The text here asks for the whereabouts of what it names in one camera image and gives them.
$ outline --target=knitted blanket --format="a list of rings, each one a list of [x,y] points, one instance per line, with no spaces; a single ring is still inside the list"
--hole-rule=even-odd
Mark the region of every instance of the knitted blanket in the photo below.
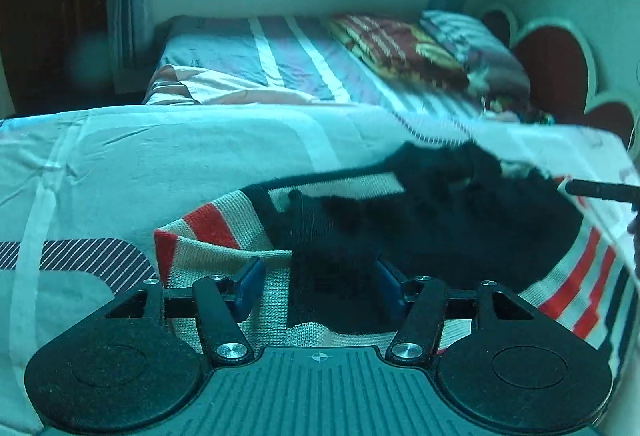
[[[383,353],[399,324],[376,295],[378,256],[452,288],[492,279],[598,348],[616,376],[636,325],[632,277],[554,176],[473,143],[405,144],[374,166],[265,182],[201,206],[155,232],[159,272],[166,286],[190,286],[261,257],[264,294],[241,324],[255,350]],[[192,320],[175,329],[200,349]],[[447,321],[440,350],[470,330],[471,320]]]

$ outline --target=blanket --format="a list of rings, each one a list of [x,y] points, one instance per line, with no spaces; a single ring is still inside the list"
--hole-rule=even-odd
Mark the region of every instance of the blanket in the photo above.
[[[626,283],[623,257],[580,201],[522,164],[473,143],[438,150],[406,144],[380,164],[252,185],[155,232],[170,287],[270,261],[262,302],[241,325],[264,346],[377,345],[399,328],[373,285],[376,258],[405,275],[470,289],[501,282],[598,348],[614,376],[628,356],[638,296],[614,329]],[[440,350],[468,335],[447,321]],[[177,331],[199,349],[193,321]]]
[[[305,100],[458,118],[482,111],[476,98],[444,92],[423,80],[381,79],[335,40],[322,21],[303,17],[176,18],[145,103]]]
[[[465,90],[465,67],[418,25],[368,15],[344,15],[329,30],[386,79],[424,80],[444,90]]]
[[[437,148],[468,140],[499,159],[533,164],[553,175],[640,183],[622,143],[607,132],[439,120],[375,106],[120,106],[1,122],[0,241],[8,243],[0,250],[15,247],[14,241],[20,249],[15,269],[0,271],[0,434],[39,432],[41,425],[20,384],[24,366],[41,345],[113,299],[120,288],[116,283],[112,291],[90,273],[39,271],[50,240],[121,239],[155,265],[154,229],[209,200],[226,210],[218,198],[253,184],[377,165],[407,141]],[[575,274],[582,288],[575,300],[589,301],[593,291],[599,308],[616,305],[617,318],[605,325],[612,325],[610,365],[623,376],[599,430],[607,436],[638,436],[634,413],[640,398],[640,351],[635,336],[631,346],[636,356],[630,365],[624,369],[618,358],[623,328],[637,303],[636,282],[620,265],[633,264],[632,236],[626,232],[632,213],[628,205],[586,202],[589,210],[580,210],[602,236],[592,241],[594,263],[587,273],[582,267]],[[242,235],[234,236],[241,247],[247,246]],[[576,249],[584,250],[587,240],[581,234]],[[210,244],[189,242],[212,253]],[[610,268],[598,263],[608,246],[617,256]],[[230,271],[246,256],[246,250],[219,249]],[[268,292],[250,317],[257,328],[267,322],[276,326],[274,343],[291,332],[286,327],[290,258],[290,252],[266,253]],[[194,258],[184,281],[193,272],[207,275],[213,264],[219,263]],[[601,288],[603,269],[607,279]],[[172,267],[171,280],[179,270],[179,264]],[[562,276],[570,273],[559,270]],[[277,300],[267,304],[268,298]],[[312,327],[310,332],[317,334],[318,326]],[[249,331],[250,324],[243,328]]]

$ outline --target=red stripe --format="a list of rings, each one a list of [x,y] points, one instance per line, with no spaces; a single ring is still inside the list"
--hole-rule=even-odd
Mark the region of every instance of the red stripe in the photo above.
[[[613,251],[613,248],[607,248],[604,257],[602,258],[600,275],[598,276],[598,280],[596,281],[593,290],[591,290],[591,293],[589,294],[589,306],[574,326],[574,333],[581,339],[585,339],[598,322],[598,304],[600,304],[600,300],[602,299],[604,285],[607,283],[607,278],[609,277],[609,272],[611,271],[611,267],[613,266],[615,259],[616,253]]]
[[[562,283],[558,291],[540,306],[539,310],[542,311],[542,313],[551,317],[553,320],[558,320],[558,317],[564,309],[578,295],[584,276],[587,275],[595,258],[596,246],[598,246],[599,241],[600,232],[596,228],[592,228],[589,232],[587,247],[580,256],[578,263],[574,269],[571,270],[569,277]]]
[[[567,176],[555,176],[554,177],[554,181],[557,184],[561,184],[564,180],[566,180],[567,178],[571,178],[571,175],[567,175]],[[583,209],[586,209],[589,207],[588,203],[584,200],[584,198],[582,196],[574,196],[574,198],[577,199],[578,203],[582,206]]]
[[[184,220],[191,227],[198,241],[227,248],[240,248],[222,214],[211,203],[187,214]]]
[[[154,241],[156,242],[156,259],[158,260],[160,280],[167,285],[169,283],[169,272],[174,263],[178,236],[164,230],[156,230],[154,232]]]

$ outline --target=cushion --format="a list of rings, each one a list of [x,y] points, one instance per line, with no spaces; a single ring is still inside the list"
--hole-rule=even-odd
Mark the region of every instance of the cushion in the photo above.
[[[444,90],[468,87],[465,67],[416,25],[368,15],[331,19],[334,36],[383,78],[424,80]]]
[[[422,13],[420,24],[465,66],[470,94],[529,98],[529,77],[524,68],[478,19],[459,13],[428,11]]]

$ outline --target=bed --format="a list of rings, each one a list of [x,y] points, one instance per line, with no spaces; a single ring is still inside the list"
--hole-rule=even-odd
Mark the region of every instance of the bed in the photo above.
[[[168,66],[175,70],[162,69]],[[215,72],[233,77],[236,84],[248,83],[243,89],[269,88],[274,98],[282,98],[282,90],[288,89],[321,102],[370,104],[431,116],[468,119],[482,113],[478,99],[462,92],[434,89],[423,81],[381,78],[317,18],[177,17],[158,69],[146,104],[211,103],[206,89],[229,87],[228,77],[202,80],[206,72]]]
[[[438,147],[469,139],[555,175],[640,184],[620,140],[607,132],[438,119],[379,106],[132,106],[3,122],[0,434],[41,427],[22,383],[30,356],[127,287],[84,268],[46,269],[51,241],[123,240],[138,251],[131,255],[136,268],[147,260],[145,269],[156,272],[153,230],[225,193],[366,166],[404,142]],[[606,436],[631,436],[640,434],[638,288],[625,231],[632,214],[620,204],[589,204],[619,255],[617,271],[629,266],[614,323],[624,351],[612,365],[622,381],[600,428]]]

